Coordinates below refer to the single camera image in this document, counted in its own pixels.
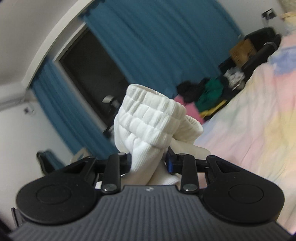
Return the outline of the black mirror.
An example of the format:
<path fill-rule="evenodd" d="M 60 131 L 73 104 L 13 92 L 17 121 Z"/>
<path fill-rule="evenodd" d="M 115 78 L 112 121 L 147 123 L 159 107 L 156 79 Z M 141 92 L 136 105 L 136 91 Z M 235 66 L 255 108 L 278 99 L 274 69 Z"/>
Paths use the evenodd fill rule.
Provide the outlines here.
<path fill-rule="evenodd" d="M 51 150 L 37 152 L 36 158 L 41 167 L 41 172 L 44 175 L 48 175 L 65 167 L 64 163 L 62 163 Z"/>

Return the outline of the blue curtain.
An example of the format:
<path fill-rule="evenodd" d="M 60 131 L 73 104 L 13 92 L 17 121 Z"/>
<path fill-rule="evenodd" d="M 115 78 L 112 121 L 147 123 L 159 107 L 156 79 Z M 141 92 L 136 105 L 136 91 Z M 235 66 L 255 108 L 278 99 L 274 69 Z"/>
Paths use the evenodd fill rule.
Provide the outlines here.
<path fill-rule="evenodd" d="M 51 59 L 46 58 L 30 85 L 47 118 L 69 150 L 86 148 L 100 159 L 118 152 L 86 112 Z"/>
<path fill-rule="evenodd" d="M 218 76 L 241 37 L 217 1 L 94 1 L 81 18 L 129 83 L 169 97 Z"/>

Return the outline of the right blue curtain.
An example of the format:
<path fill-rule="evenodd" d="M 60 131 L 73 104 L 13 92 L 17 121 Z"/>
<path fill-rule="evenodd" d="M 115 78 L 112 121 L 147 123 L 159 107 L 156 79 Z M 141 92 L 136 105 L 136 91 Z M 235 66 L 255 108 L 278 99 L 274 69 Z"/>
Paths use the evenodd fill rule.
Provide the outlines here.
<path fill-rule="evenodd" d="M 81 18 L 129 83 L 169 97 L 218 76 L 241 37 L 217 1 L 94 1 Z"/>

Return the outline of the dark window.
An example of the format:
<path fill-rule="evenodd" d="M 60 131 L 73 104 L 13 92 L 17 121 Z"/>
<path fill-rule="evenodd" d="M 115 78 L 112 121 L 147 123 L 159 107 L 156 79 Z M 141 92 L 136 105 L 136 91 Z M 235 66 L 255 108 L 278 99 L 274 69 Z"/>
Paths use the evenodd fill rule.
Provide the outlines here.
<path fill-rule="evenodd" d="M 129 85 L 116 63 L 88 27 L 74 21 L 58 38 L 50 52 L 77 97 L 102 132 L 110 120 L 107 95 L 122 104 Z"/>

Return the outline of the patterned white garment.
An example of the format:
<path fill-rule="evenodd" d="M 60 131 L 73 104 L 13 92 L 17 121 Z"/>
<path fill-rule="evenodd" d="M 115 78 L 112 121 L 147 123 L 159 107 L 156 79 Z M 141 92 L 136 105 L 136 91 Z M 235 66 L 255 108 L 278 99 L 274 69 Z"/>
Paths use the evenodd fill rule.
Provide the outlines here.
<path fill-rule="evenodd" d="M 228 79 L 229 82 L 229 88 L 231 90 L 242 90 L 245 86 L 245 75 L 240 70 L 240 68 L 230 68 L 226 71 L 226 73 L 223 75 Z"/>

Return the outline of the garment steamer stand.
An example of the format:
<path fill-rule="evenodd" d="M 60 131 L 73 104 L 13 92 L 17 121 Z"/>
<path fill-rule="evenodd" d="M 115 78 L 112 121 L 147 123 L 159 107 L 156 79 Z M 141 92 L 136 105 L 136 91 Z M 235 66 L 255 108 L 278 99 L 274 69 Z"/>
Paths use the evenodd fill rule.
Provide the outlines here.
<path fill-rule="evenodd" d="M 107 104 L 109 107 L 108 115 L 110 117 L 110 120 L 106 124 L 107 127 L 104 130 L 103 134 L 106 138 L 110 139 L 112 136 L 112 130 L 114 127 L 114 119 L 119 111 L 121 103 L 116 97 L 111 95 L 107 95 L 106 97 L 104 97 L 104 99 L 102 100 L 102 103 Z"/>

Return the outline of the white sweatpants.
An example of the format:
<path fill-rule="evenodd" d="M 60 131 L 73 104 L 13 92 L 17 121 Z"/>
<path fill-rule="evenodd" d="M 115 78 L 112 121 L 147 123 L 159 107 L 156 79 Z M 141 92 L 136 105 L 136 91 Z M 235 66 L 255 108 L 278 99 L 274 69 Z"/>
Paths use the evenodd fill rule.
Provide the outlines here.
<path fill-rule="evenodd" d="M 114 141 L 122 153 L 132 155 L 131 170 L 121 185 L 176 185 L 178 174 L 169 174 L 164 156 L 169 148 L 196 159 L 206 159 L 210 151 L 195 140 L 203 126 L 187 115 L 183 105 L 148 87 L 131 84 L 114 120 Z"/>

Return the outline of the wall socket with charger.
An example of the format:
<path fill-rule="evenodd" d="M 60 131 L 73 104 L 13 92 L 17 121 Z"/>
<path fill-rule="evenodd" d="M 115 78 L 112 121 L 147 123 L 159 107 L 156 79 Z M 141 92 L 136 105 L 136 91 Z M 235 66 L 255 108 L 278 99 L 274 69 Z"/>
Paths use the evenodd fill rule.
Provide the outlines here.
<path fill-rule="evenodd" d="M 269 9 L 269 10 L 263 12 L 263 13 L 261 14 L 261 17 L 262 17 L 263 19 L 265 19 L 266 21 L 269 21 L 269 20 L 271 20 L 271 19 L 273 19 L 273 18 L 276 18 L 277 15 L 276 15 L 276 13 L 275 13 L 275 11 L 274 11 L 273 9 Z"/>

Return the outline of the brown paper bag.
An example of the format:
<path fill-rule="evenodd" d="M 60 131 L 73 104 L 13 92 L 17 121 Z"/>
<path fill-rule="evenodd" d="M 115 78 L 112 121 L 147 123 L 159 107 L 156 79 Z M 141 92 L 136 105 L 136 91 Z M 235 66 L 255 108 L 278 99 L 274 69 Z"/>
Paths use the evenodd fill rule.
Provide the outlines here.
<path fill-rule="evenodd" d="M 234 63 L 238 67 L 242 67 L 257 51 L 250 39 L 246 39 L 238 42 L 237 45 L 230 49 L 229 53 Z"/>

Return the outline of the left blue curtain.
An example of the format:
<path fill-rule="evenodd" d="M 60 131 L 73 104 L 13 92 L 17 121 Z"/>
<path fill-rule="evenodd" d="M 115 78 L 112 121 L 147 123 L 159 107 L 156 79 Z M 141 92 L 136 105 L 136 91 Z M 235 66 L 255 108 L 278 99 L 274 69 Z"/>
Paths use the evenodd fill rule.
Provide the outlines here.
<path fill-rule="evenodd" d="M 86 148 L 100 159 L 118 152 L 86 112 L 51 59 L 46 58 L 30 85 L 47 118 L 69 150 Z"/>

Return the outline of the pink garment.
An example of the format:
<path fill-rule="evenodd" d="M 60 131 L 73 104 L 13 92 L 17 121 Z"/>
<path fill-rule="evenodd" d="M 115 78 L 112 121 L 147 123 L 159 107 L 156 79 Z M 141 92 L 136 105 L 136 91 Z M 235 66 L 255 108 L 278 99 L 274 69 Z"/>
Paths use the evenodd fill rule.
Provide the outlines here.
<path fill-rule="evenodd" d="M 196 119 L 198 122 L 200 122 L 201 124 L 204 123 L 203 118 L 201 118 L 198 109 L 196 108 L 195 104 L 193 102 L 191 103 L 185 103 L 184 99 L 182 96 L 177 95 L 174 98 L 174 101 L 180 103 L 181 105 L 183 105 L 185 107 L 185 109 L 187 110 L 187 115 L 193 117 L 194 119 Z"/>

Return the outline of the black sofa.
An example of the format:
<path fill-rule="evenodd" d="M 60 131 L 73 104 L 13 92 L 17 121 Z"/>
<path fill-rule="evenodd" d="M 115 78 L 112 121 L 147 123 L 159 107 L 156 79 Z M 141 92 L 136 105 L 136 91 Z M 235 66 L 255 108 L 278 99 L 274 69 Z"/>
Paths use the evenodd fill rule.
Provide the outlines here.
<path fill-rule="evenodd" d="M 257 53 L 242 67 L 238 67 L 231 57 L 227 58 L 219 65 L 220 72 L 224 75 L 230 68 L 238 67 L 245 75 L 244 80 L 248 81 L 254 70 L 259 65 L 266 63 L 269 56 L 279 48 L 281 38 L 281 34 L 277 34 L 272 27 L 265 27 L 246 35 L 243 40 L 250 39 Z"/>

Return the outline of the pastel bed duvet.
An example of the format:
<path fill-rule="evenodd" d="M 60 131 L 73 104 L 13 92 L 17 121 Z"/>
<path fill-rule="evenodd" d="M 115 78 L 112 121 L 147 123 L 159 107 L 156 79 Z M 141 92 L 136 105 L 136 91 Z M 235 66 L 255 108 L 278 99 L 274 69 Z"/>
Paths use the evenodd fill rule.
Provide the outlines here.
<path fill-rule="evenodd" d="M 263 178 L 284 192 L 278 222 L 295 232 L 295 13 L 288 34 L 245 87 L 204 123 L 195 145 Z"/>

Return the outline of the black garment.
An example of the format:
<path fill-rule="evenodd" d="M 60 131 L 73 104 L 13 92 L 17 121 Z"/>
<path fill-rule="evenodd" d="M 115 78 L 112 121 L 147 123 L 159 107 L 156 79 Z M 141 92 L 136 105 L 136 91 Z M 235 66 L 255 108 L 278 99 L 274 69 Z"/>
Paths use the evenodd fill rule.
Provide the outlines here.
<path fill-rule="evenodd" d="M 204 93 L 209 80 L 209 78 L 203 78 L 199 83 L 184 81 L 177 86 L 177 93 L 183 98 L 185 103 L 198 101 Z"/>

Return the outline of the beige chair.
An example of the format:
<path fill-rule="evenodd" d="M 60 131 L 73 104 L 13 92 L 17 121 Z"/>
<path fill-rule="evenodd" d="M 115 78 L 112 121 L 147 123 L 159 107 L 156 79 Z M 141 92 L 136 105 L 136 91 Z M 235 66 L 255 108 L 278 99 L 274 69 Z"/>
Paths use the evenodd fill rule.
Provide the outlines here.
<path fill-rule="evenodd" d="M 83 158 L 86 158 L 88 156 L 91 156 L 90 152 L 88 151 L 88 149 L 86 147 L 83 147 L 73 156 L 73 158 L 70 160 L 70 164 L 77 162 L 77 161 L 79 161 Z"/>

